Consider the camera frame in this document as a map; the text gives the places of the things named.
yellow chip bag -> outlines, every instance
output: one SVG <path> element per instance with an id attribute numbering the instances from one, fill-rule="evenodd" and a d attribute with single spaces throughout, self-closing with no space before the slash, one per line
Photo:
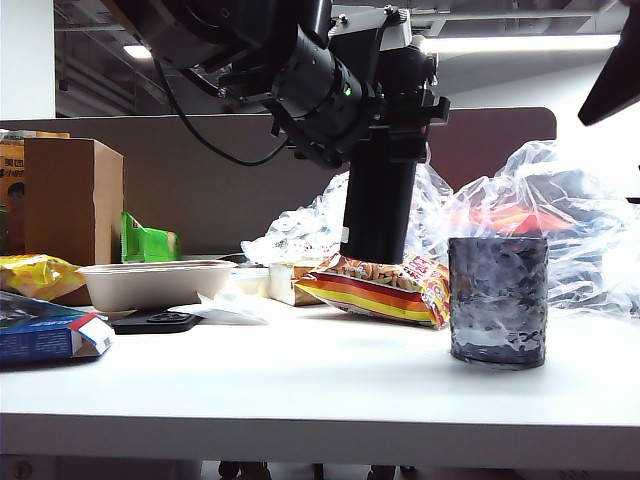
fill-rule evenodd
<path id="1" fill-rule="evenodd" d="M 0 286 L 2 290 L 49 301 L 84 285 L 78 268 L 49 255 L 0 257 Z"/>

blue box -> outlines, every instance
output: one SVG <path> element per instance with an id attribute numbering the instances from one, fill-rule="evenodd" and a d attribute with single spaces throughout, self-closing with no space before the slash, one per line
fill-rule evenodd
<path id="1" fill-rule="evenodd" d="M 0 366 L 98 356 L 113 338 L 95 313 L 0 292 Z"/>

takeout container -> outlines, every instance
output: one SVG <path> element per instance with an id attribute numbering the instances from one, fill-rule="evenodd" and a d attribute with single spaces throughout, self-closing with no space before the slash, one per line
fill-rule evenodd
<path id="1" fill-rule="evenodd" d="M 199 303 L 213 298 L 236 266 L 223 260 L 125 263 L 82 267 L 91 302 L 102 312 Z"/>

snack bag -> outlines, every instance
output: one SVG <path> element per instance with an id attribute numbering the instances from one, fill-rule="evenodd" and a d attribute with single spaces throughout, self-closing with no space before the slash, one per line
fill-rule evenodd
<path id="1" fill-rule="evenodd" d="M 449 271 L 410 255 L 402 265 L 381 265 L 336 253 L 296 282 L 341 310 L 440 329 L 449 319 Z"/>
<path id="2" fill-rule="evenodd" d="M 2 290 L 49 301 L 84 285 L 78 268 L 49 255 L 0 257 L 0 286 Z"/>
<path id="3" fill-rule="evenodd" d="M 182 257 L 180 238 L 174 232 L 143 227 L 122 212 L 122 263 L 173 262 Z"/>

black cable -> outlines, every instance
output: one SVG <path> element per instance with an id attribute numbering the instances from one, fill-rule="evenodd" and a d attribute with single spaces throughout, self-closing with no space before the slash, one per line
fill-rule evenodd
<path id="1" fill-rule="evenodd" d="M 191 70 L 190 68 L 181 68 L 178 70 L 184 78 L 193 83 L 200 90 L 205 92 L 208 95 L 216 98 L 223 98 L 226 94 L 226 91 L 223 88 L 214 85 L 209 82 L 207 79 L 198 75 L 196 72 Z"/>
<path id="2" fill-rule="evenodd" d="M 262 158 L 260 160 L 255 161 L 255 162 L 246 162 L 244 160 L 240 160 L 240 159 L 234 157 L 233 155 L 230 155 L 227 152 L 225 152 L 223 150 L 220 150 L 218 147 L 216 147 L 211 142 L 209 142 L 206 138 L 204 138 L 202 136 L 202 134 L 198 131 L 198 129 L 196 129 L 193 126 L 191 121 L 187 118 L 187 115 L 184 113 L 184 111 L 182 110 L 182 108 L 178 104 L 178 101 L 176 100 L 176 97 L 173 94 L 173 90 L 171 89 L 171 86 L 169 85 L 169 82 L 167 81 L 167 77 L 164 74 L 164 70 L 162 69 L 162 65 L 160 65 L 160 62 L 158 60 L 156 60 L 155 58 L 153 59 L 153 63 L 155 65 L 155 67 L 156 67 L 156 71 L 158 72 L 158 76 L 160 77 L 160 83 L 162 84 L 162 88 L 164 89 L 165 94 L 167 95 L 167 98 L 169 99 L 169 103 L 171 104 L 173 109 L 178 113 L 178 116 L 182 120 L 182 123 L 184 123 L 184 126 L 187 127 L 187 130 L 189 130 L 189 132 L 191 132 L 191 134 L 200 143 L 202 143 L 205 147 L 207 147 L 209 150 L 212 150 L 213 152 L 215 152 L 218 155 L 220 155 L 221 157 L 224 157 L 227 160 L 235 163 L 236 165 L 242 165 L 242 166 L 245 166 L 245 167 L 255 167 L 257 165 L 262 165 L 264 163 L 267 163 L 269 160 L 272 160 L 286 146 L 287 140 L 282 142 L 282 144 L 280 144 L 278 147 L 276 147 L 267 156 L 265 156 L 264 158 Z"/>

